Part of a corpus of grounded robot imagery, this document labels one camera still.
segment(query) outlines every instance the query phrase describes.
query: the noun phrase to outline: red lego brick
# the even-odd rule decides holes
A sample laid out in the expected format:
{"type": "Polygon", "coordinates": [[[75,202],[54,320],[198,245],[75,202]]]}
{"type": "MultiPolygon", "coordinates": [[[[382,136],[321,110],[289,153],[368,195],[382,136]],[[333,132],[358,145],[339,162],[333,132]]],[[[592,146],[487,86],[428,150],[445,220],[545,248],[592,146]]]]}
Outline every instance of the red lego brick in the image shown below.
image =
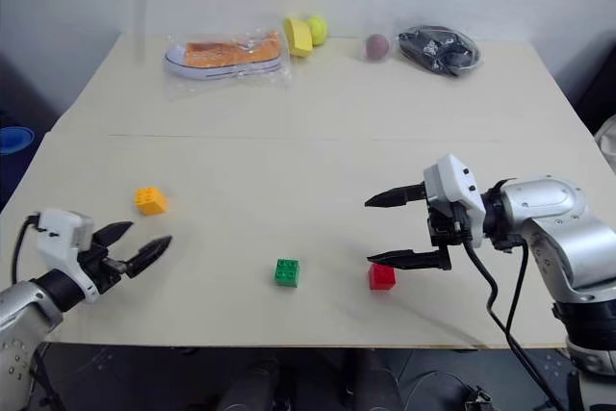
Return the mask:
{"type": "Polygon", "coordinates": [[[396,272],[391,267],[372,264],[368,271],[370,289],[373,291],[388,291],[396,284],[396,272]]]}

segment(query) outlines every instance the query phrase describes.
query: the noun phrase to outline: green lego brick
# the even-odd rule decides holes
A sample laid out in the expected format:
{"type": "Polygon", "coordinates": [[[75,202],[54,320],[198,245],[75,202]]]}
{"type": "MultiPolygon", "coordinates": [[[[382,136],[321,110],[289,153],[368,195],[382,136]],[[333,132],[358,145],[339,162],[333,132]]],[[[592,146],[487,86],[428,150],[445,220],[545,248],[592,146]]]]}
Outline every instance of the green lego brick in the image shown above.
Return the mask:
{"type": "Polygon", "coordinates": [[[278,286],[296,288],[297,281],[299,281],[299,262],[297,260],[278,259],[273,279],[278,286]]]}

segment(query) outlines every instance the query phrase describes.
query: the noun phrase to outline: wooden table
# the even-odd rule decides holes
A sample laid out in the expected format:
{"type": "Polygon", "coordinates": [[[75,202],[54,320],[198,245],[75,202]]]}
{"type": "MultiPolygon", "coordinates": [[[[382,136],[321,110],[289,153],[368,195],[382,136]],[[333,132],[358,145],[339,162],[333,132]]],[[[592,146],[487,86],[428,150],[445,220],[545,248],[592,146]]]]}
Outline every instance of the wooden table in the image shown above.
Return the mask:
{"type": "MultiPolygon", "coordinates": [[[[613,173],[524,44],[482,43],[484,66],[451,80],[398,60],[361,63],[353,41],[333,39],[295,67],[287,89],[239,84],[175,102],[163,96],[165,42],[147,44],[137,65],[130,39],[119,40],[0,216],[5,285],[18,227],[44,207],[79,211],[98,226],[133,220],[116,258],[174,237],[138,278],[66,314],[51,340],[501,347],[484,309],[487,285],[461,248],[452,250],[452,271],[398,271],[392,291],[368,287],[366,256],[431,247],[422,203],[373,210],[364,201],[421,181],[448,152],[483,191],[506,177],[566,177],[616,227],[613,173]],[[167,213],[133,208],[134,190],[149,185],[168,196],[167,213]],[[300,261],[297,289],[273,284],[278,258],[300,261]]],[[[33,241],[22,250],[22,279],[44,271],[33,241]]],[[[504,315],[519,256],[487,241],[478,252],[500,283],[504,315]]],[[[551,306],[531,264],[514,324],[521,343],[563,344],[551,306]]]]}

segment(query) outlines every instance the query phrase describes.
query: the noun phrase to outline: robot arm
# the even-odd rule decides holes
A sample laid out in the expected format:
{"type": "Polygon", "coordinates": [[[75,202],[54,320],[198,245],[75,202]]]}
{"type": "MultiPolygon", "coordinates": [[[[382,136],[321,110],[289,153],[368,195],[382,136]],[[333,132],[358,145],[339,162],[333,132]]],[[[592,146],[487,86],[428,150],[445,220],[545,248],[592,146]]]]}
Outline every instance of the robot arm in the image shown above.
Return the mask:
{"type": "Polygon", "coordinates": [[[552,311],[567,329],[585,409],[616,403],[616,234],[590,214],[581,190],[548,175],[502,180],[479,195],[470,170],[450,154],[427,168],[423,179],[378,194],[366,205],[425,199],[430,238],[439,250],[390,251],[369,260],[404,270],[449,270],[448,245],[479,247],[485,237],[495,249],[511,252],[528,244],[555,301],[552,311]]]}
{"type": "Polygon", "coordinates": [[[37,251],[50,271],[0,292],[2,410],[27,405],[36,349],[62,322],[63,313],[82,300],[95,302],[123,273],[137,276],[165,252],[171,241],[171,236],[154,240],[129,261],[119,262],[108,257],[108,246],[119,240],[132,222],[112,223],[92,233],[91,218],[53,209],[43,211],[36,221],[32,224],[39,232],[37,251]]]}

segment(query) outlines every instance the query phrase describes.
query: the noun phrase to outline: brown ball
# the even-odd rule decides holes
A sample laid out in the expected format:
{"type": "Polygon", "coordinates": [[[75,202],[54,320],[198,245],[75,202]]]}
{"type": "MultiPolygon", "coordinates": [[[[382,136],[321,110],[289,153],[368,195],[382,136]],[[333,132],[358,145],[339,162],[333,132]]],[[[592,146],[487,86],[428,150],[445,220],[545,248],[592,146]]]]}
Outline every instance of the brown ball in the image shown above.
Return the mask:
{"type": "Polygon", "coordinates": [[[372,34],[366,38],[364,55],[367,60],[378,61],[387,57],[389,40],[382,34],[372,34]]]}

